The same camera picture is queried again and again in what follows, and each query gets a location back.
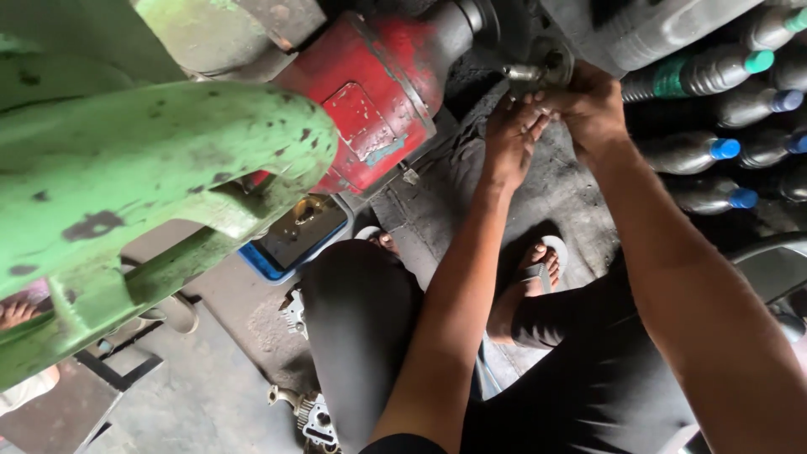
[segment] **green machine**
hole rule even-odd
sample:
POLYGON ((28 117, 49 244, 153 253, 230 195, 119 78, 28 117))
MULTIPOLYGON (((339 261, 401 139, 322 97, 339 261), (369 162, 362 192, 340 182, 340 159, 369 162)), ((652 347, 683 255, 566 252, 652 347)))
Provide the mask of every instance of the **green machine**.
POLYGON ((320 106, 271 85, 187 82, 125 0, 0 15, 0 297, 45 278, 53 311, 0 332, 0 390, 80 351, 235 252, 337 151, 320 106), (255 170, 273 177, 245 193, 255 170), (205 225, 133 272, 121 249, 205 225))

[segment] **red motor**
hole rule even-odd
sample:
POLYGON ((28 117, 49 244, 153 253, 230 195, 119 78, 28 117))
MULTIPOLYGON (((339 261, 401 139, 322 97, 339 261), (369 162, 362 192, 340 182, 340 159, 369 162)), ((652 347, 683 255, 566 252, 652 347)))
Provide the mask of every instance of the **red motor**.
POLYGON ((346 12, 273 80, 320 103, 339 129, 336 159, 311 192, 361 194, 436 133, 448 69, 482 27, 465 5, 369 23, 346 12))

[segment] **foot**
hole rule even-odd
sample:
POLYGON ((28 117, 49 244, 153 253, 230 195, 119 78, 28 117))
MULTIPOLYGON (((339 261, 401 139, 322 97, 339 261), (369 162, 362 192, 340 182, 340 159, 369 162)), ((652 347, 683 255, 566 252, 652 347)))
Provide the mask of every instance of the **foot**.
POLYGON ((0 306, 0 330, 14 328, 39 315, 36 305, 26 300, 14 301, 8 306, 0 306))
MULTIPOLYGON (((560 280, 558 253, 551 249, 547 250, 547 247, 543 243, 538 243, 527 250, 518 269, 524 270, 537 263, 544 263, 546 265, 546 269, 550 273, 550 282, 552 283, 552 288, 547 289, 547 291, 554 292, 560 280)), ((543 288, 540 277, 534 277, 531 280, 511 284, 493 305, 491 316, 487 319, 487 335, 491 340, 495 343, 515 345, 512 340, 511 328, 512 318, 516 313, 518 305, 526 297, 540 296, 547 293, 547 291, 543 288)))
POLYGON ((400 250, 398 250, 398 245, 395 244, 395 240, 392 239, 392 235, 387 232, 379 232, 378 235, 368 238, 367 241, 382 249, 389 250, 392 254, 395 254, 396 257, 401 256, 400 250))

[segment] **hand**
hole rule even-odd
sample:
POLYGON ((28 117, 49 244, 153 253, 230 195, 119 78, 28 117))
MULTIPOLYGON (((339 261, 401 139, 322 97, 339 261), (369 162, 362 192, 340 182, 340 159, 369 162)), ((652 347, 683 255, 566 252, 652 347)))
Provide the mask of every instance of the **hand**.
POLYGON ((560 112, 583 164, 607 153, 609 145, 630 142, 621 84, 585 61, 578 61, 569 91, 547 92, 537 105, 560 112))
POLYGON ((36 306, 25 300, 14 301, 8 306, 0 306, 0 330, 14 328, 39 314, 36 306))
POLYGON ((524 182, 535 142, 550 123, 550 117, 541 114, 534 104, 542 96, 526 95, 514 103, 507 94, 487 120, 483 175, 509 191, 524 182))

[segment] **black pants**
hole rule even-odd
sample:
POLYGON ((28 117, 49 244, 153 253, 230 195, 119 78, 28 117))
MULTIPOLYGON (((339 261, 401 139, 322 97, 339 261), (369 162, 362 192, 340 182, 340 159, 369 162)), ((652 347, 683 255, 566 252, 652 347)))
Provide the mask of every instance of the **black pants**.
MULTIPOLYGON (((352 240, 303 277, 312 355, 346 454, 366 446, 389 398, 423 292, 392 254, 352 240)), ((627 274, 525 298, 513 319, 522 346, 552 348, 489 401, 471 400, 462 453, 655 454, 695 422, 647 336, 627 274)))

